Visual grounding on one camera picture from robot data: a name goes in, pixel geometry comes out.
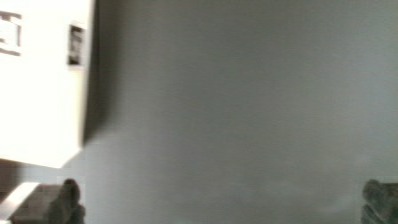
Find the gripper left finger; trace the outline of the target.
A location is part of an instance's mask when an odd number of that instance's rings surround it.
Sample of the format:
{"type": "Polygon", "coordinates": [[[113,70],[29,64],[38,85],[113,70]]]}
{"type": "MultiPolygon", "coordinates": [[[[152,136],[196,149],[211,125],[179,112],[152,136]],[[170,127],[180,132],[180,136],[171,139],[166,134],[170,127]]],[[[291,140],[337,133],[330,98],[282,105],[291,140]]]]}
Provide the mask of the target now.
{"type": "Polygon", "coordinates": [[[79,196],[72,179],[60,184],[20,183],[0,202],[0,224],[84,224],[79,196]]]}

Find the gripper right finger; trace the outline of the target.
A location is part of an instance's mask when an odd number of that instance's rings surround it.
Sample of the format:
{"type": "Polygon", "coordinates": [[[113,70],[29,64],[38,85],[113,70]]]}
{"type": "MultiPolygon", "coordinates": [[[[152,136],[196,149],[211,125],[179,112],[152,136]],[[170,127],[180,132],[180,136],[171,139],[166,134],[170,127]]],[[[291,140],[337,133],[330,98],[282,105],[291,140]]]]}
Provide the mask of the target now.
{"type": "Polygon", "coordinates": [[[362,188],[360,224],[398,224],[398,183],[370,179],[362,188]]]}

